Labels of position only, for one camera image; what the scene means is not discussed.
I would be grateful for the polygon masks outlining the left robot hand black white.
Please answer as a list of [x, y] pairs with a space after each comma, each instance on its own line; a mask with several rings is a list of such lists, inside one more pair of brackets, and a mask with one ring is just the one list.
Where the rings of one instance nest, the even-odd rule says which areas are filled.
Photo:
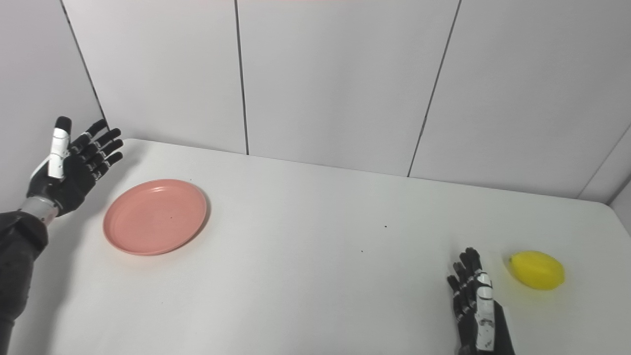
[[27, 205], [41, 216], [55, 218], [76, 211], [123, 155], [121, 130], [108, 129], [101, 119], [71, 140], [72, 120], [57, 118], [49, 155], [34, 170], [27, 189]]

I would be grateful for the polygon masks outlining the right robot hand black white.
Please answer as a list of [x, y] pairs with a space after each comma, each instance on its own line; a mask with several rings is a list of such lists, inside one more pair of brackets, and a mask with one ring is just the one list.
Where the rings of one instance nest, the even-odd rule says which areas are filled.
[[515, 353], [503, 307], [495, 300], [491, 277], [480, 254], [466, 248], [448, 276], [459, 335], [458, 355], [513, 355]]

